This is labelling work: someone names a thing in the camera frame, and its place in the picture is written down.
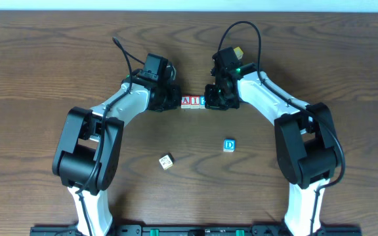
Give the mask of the blue 2 number block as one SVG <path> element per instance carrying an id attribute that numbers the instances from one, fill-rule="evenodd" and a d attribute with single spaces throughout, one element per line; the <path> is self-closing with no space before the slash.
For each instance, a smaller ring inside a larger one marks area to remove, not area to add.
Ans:
<path id="1" fill-rule="evenodd" d="M 199 108 L 200 109 L 205 109 L 205 96 L 200 96 L 199 97 Z"/>

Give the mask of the red I letter block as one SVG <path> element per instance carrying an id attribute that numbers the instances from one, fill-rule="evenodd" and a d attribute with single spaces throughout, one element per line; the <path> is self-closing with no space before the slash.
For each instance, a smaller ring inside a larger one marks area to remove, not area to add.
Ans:
<path id="1" fill-rule="evenodd" d="M 191 109 L 199 109 L 200 108 L 200 97 L 199 96 L 191 96 L 190 97 L 190 108 Z"/>

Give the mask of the red A letter block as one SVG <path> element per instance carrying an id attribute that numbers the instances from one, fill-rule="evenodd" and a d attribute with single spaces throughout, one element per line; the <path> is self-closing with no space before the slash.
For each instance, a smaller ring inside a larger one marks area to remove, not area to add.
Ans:
<path id="1" fill-rule="evenodd" d="M 182 97 L 180 107 L 182 109 L 190 109 L 191 108 L 190 96 L 183 96 Z"/>

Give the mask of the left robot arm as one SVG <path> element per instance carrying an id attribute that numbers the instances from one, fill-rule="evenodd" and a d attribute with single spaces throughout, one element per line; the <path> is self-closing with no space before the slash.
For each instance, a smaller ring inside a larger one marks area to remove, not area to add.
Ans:
<path id="1" fill-rule="evenodd" d="M 143 68 L 122 80 L 119 90 L 90 109 L 72 108 L 62 129 L 52 172 L 72 194 L 78 223 L 61 235 L 107 235 L 113 217 L 107 189 L 116 174 L 123 130 L 138 114 L 180 106 L 177 71 L 168 59 L 147 55 Z"/>

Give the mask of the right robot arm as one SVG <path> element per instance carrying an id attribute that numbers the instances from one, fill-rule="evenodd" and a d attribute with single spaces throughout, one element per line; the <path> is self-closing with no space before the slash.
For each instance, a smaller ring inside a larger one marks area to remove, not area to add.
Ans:
<path id="1" fill-rule="evenodd" d="M 271 122 L 278 166 L 289 182 L 283 222 L 292 235 L 319 232 L 320 195 L 342 161 L 329 108 L 291 96 L 258 65 L 243 64 L 232 47 L 218 50 L 212 59 L 215 83 L 205 87 L 205 107 L 237 109 L 246 102 Z"/>

